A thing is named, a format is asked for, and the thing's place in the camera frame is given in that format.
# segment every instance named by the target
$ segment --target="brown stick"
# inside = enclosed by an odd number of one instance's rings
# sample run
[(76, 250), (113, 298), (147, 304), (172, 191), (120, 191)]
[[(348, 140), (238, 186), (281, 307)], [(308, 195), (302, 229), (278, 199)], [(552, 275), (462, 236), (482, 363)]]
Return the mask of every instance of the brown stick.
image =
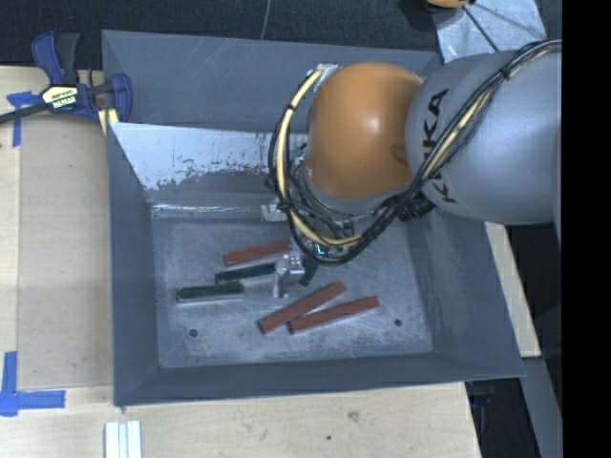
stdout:
[(269, 255), (277, 255), (288, 250), (290, 239), (264, 244), (263, 246), (255, 246), (252, 248), (243, 249), (241, 251), (233, 251), (222, 257), (222, 263), (225, 266), (232, 266), (246, 261), (259, 260)]
[(274, 312), (273, 314), (259, 321), (259, 328), (264, 334), (268, 333), (276, 327), (280, 327), (293, 319), (303, 316), (310, 310), (320, 307), (323, 303), (334, 299), (346, 290), (346, 287), (340, 281), (327, 285), (325, 288), (304, 297), (300, 301), (292, 303), (288, 307)]
[(319, 310), (318, 312), (295, 319), (288, 323), (288, 330), (291, 334), (305, 331), (306, 329), (316, 327), (320, 324), (352, 317), (361, 312), (371, 310), (378, 305), (380, 305), (380, 301), (378, 301), (377, 297), (364, 297), (358, 301), (342, 303), (341, 305), (336, 305), (325, 310)]

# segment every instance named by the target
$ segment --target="wooden table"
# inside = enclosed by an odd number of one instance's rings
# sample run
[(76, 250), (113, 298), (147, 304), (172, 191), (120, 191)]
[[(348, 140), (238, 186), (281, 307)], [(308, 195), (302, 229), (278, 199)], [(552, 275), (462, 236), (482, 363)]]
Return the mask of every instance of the wooden table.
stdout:
[[(95, 79), (100, 79), (99, 73), (95, 74)], [(45, 85), (45, 75), (35, 68), (0, 67), (0, 113), (12, 110), (5, 100), (8, 93), (26, 90), (37, 93)], [(63, 127), (65, 131), (75, 127), (89, 128), (88, 134), (101, 135), (95, 131), (94, 124), (79, 122), (74, 117), (26, 119), (21, 148), (28, 147), (29, 132), (45, 124), (51, 128)], [(105, 323), (92, 324), (88, 319), (92, 315), (87, 303), (99, 301), (75, 304), (68, 318), (72, 322), (58, 327), (43, 322), (53, 309), (45, 309), (43, 300), (39, 301), (39, 314), (17, 309), (19, 294), (27, 293), (32, 283), (32, 275), (28, 276), (27, 286), (23, 278), (20, 280), (20, 255), (22, 264), (32, 260), (28, 258), (29, 253), (19, 253), (19, 196), (24, 185), (20, 184), (21, 151), (12, 148), (11, 142), (12, 124), (0, 126), (0, 356), (17, 348), (20, 326), (40, 327), (41, 331), (46, 331), (44, 340), (71, 348), (68, 353), (72, 356), (82, 351), (91, 353), (91, 348), (79, 345), (79, 341), (94, 347), (99, 344), (103, 352), (107, 344), (100, 342), (98, 336), (107, 338), (109, 327)], [(59, 166), (50, 166), (50, 176), (53, 168)], [(62, 181), (61, 175), (55, 173), (57, 181)], [(73, 229), (78, 229), (79, 211), (90, 207), (82, 202), (80, 205), (75, 203), (67, 212), (71, 218), (68, 222), (74, 223)], [(49, 212), (41, 208), (37, 219), (41, 229), (37, 236), (47, 241), (43, 243), (48, 244), (47, 249), (59, 249), (58, 243), (79, 239), (79, 234), (73, 232), (67, 240), (58, 235), (58, 240), (53, 229), (45, 230), (48, 222), (53, 221), (52, 215), (52, 207)], [(537, 338), (509, 241), (502, 226), (488, 224), (487, 228), (521, 354), (538, 356)], [(96, 242), (95, 237), (87, 238), (87, 242)], [(100, 250), (107, 249), (107, 240), (99, 242)], [(68, 270), (68, 275), (61, 279), (66, 287), (74, 277), (87, 275), (82, 270), (82, 267), (73, 272)], [(32, 301), (20, 303), (23, 308)], [(40, 317), (40, 325), (37, 320), (18, 322), (18, 314)], [(71, 327), (78, 327), (79, 333), (73, 332)], [(34, 332), (20, 332), (19, 347), (26, 343), (22, 338), (40, 338)], [(21, 356), (27, 361), (27, 355)], [(141, 421), (143, 451), (148, 458), (481, 456), (463, 384), (116, 408), (112, 404), (111, 385), (85, 385), (88, 381), (104, 381), (95, 365), (111, 364), (105, 359), (106, 356), (96, 358), (94, 352), (89, 364), (83, 363), (73, 369), (71, 378), (80, 383), (67, 389), (65, 408), (28, 410), (21, 411), (15, 418), (0, 417), (0, 456), (103, 456), (104, 424), (130, 420)]]

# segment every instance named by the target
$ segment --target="blue clamp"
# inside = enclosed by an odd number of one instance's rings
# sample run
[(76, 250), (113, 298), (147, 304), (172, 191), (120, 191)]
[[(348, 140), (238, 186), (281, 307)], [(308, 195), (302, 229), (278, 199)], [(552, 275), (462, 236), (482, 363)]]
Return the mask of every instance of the blue clamp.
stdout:
[[(43, 111), (76, 115), (99, 124), (101, 109), (95, 105), (95, 96), (107, 93), (114, 93), (115, 110), (119, 120), (126, 122), (129, 119), (132, 111), (132, 92), (130, 80), (125, 74), (114, 74), (110, 83), (95, 87), (92, 85), (92, 88), (78, 83), (78, 74), (74, 70), (74, 50), (79, 37), (80, 34), (77, 33), (58, 34), (56, 31), (47, 31), (33, 40), (32, 54), (36, 66), (45, 72), (50, 85), (40, 93), (37, 103), (0, 114), (0, 124)], [(13, 139), (16, 135), (21, 135), (20, 127), (17, 127)]]
[[(19, 110), (22, 107), (28, 107), (31, 105), (38, 105), (42, 103), (42, 100), (37, 94), (32, 92), (19, 92), (17, 94), (8, 94), (7, 100), (15, 108)], [(21, 119), (15, 119), (14, 126), (12, 128), (12, 147), (16, 148), (21, 144)]]
[(5, 353), (0, 391), (0, 416), (15, 417), (20, 410), (65, 407), (66, 390), (18, 392), (17, 352)]

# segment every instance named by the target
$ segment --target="wooden surface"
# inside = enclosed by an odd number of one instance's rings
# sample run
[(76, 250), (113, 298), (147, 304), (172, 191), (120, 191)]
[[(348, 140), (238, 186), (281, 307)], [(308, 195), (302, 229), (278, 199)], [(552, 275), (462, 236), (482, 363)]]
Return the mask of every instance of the wooden surface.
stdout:
[[(44, 82), (44, 74), (39, 70), (0, 67), (0, 111), (10, 110), (4, 101), (6, 93), (38, 92)], [(62, 124), (56, 126), (59, 128), (79, 127), (72, 118), (53, 117), (53, 120)], [(0, 351), (14, 350), (17, 343), (20, 150), (11, 147), (11, 131), (11, 124), (0, 126)], [(507, 250), (502, 249), (505, 240), (498, 232), (495, 235), (501, 246), (494, 248), (495, 261), (502, 264), (507, 255)], [(53, 233), (49, 232), (46, 240), (49, 256), (60, 249), (52, 239)], [(22, 253), (21, 259), (26, 256), (27, 253)], [(511, 266), (509, 271), (499, 270), (507, 277), (516, 276)], [(515, 282), (505, 281), (503, 287), (515, 288), (512, 283)], [(532, 322), (528, 311), (524, 312), (523, 294), (514, 290), (506, 292), (506, 297), (514, 323), (517, 327), (527, 327), (522, 331), (523, 337), (518, 330), (520, 349), (525, 347), (527, 352), (536, 352), (534, 348), (538, 346), (529, 341), (528, 327)], [(44, 310), (40, 305), (38, 314), (29, 312), (29, 317), (38, 322), (29, 321), (27, 325), (38, 325), (41, 330), (48, 328), (49, 320), (65, 313), (68, 303), (70, 299)], [(82, 337), (86, 329), (81, 318), (91, 317), (86, 313), (88, 310), (80, 305), (67, 318), (74, 325), (51, 330), (47, 338), (53, 338), (53, 345), (57, 345), (70, 344), (71, 340)], [(100, 341), (101, 347), (108, 342), (105, 340), (108, 333), (104, 332), (108, 328), (104, 324), (90, 325), (89, 330), (86, 336)], [(36, 331), (26, 332), (23, 337), (34, 335), (40, 338)], [(91, 363), (84, 362), (81, 370), (91, 372), (88, 364)], [(53, 359), (46, 365), (53, 370)], [(66, 404), (65, 409), (22, 411), (16, 418), (0, 418), (0, 456), (102, 456), (104, 424), (133, 419), (142, 422), (144, 453), (149, 458), (480, 456), (463, 384), (126, 409), (112, 406), (110, 386), (89, 385), (69, 388)]]
[(526, 302), (507, 230), (501, 224), (486, 222), (486, 232), (495, 258), (498, 278), (505, 294), (509, 316), (512, 319), (519, 352), (522, 358), (541, 356), (537, 332)]
[(24, 120), (23, 136), (17, 386), (110, 385), (105, 138), (93, 122), (50, 114)]

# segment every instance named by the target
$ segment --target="gray tray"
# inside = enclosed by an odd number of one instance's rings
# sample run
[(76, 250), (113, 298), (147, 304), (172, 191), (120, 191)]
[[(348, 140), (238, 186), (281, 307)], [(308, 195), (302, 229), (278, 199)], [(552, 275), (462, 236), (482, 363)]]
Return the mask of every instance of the gray tray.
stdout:
[[(269, 133), (307, 69), (348, 56), (424, 75), (438, 66), (434, 54), (123, 32), (104, 39), (105, 72), (127, 73), (135, 84), (133, 120), (149, 116), (143, 95), (156, 94), (148, 67), (157, 66), (169, 97), (157, 125), (116, 124), (108, 133), (117, 405), (523, 374), (484, 225), (441, 212), (395, 222), (350, 265), (321, 269), (287, 300), (274, 299), (263, 279), (239, 299), (175, 301), (178, 288), (211, 283), (222, 254), (287, 238), (285, 223), (261, 219), (261, 205), (273, 199), (263, 187), (264, 158)], [(146, 63), (124, 58), (141, 46), (150, 50)], [(180, 52), (188, 56), (179, 67), (185, 76), (201, 66), (217, 76), (231, 63), (238, 69), (227, 73), (237, 76), (240, 67), (252, 68), (235, 61), (240, 47), (260, 66), (240, 84), (223, 82), (236, 94), (248, 91), (239, 114), (235, 101), (215, 101), (219, 83), (200, 76), (193, 90), (171, 80), (171, 67), (164, 73), (163, 63)], [(172, 97), (191, 104), (179, 105), (184, 115), (173, 112)], [(196, 105), (209, 102), (216, 106), (206, 118), (195, 117)], [(348, 290), (329, 305), (375, 295), (380, 307), (303, 334), (257, 329), (259, 318), (338, 280)]]

